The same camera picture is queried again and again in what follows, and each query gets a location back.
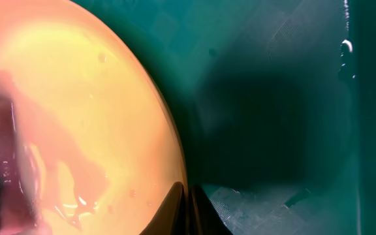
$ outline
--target black object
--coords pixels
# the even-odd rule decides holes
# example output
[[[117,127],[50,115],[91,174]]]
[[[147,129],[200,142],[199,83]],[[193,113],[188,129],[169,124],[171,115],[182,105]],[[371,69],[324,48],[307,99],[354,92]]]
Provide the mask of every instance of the black object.
[[[231,235],[205,192],[195,185],[189,190],[189,231],[183,184],[176,182],[141,235]]]

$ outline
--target yellow highlight area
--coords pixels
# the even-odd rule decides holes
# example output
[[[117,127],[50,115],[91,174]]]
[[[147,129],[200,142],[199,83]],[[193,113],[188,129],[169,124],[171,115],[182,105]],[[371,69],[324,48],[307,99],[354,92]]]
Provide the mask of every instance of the yellow highlight area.
[[[19,144],[31,146],[40,168],[38,211],[53,234],[140,233],[171,185],[185,183],[176,134],[148,75],[124,43],[85,27],[40,21],[11,32],[0,71],[10,75],[2,83]],[[78,196],[96,199],[95,213],[80,216],[82,231],[54,209],[74,215]]]

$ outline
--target teal background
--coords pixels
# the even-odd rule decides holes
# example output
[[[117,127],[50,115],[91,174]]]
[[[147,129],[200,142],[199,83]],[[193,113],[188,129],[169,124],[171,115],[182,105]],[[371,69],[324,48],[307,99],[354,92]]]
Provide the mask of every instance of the teal background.
[[[358,89],[340,0],[75,0],[160,89],[234,234],[359,234]]]

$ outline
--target green surface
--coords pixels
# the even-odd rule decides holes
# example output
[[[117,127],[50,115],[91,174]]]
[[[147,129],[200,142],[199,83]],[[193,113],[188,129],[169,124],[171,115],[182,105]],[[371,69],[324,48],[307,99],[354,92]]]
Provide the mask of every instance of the green surface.
[[[76,0],[161,90],[234,234],[358,234],[353,54],[340,0]]]

